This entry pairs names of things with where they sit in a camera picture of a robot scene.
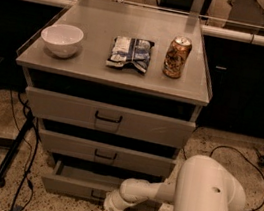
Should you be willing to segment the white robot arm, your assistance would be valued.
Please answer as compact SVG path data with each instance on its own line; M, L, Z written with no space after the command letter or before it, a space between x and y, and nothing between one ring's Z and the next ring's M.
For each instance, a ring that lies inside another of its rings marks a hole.
M243 211L246 194L241 183L211 157L187 159L173 183L124 180L108 192L101 211L125 211L145 201L158 200L173 211Z

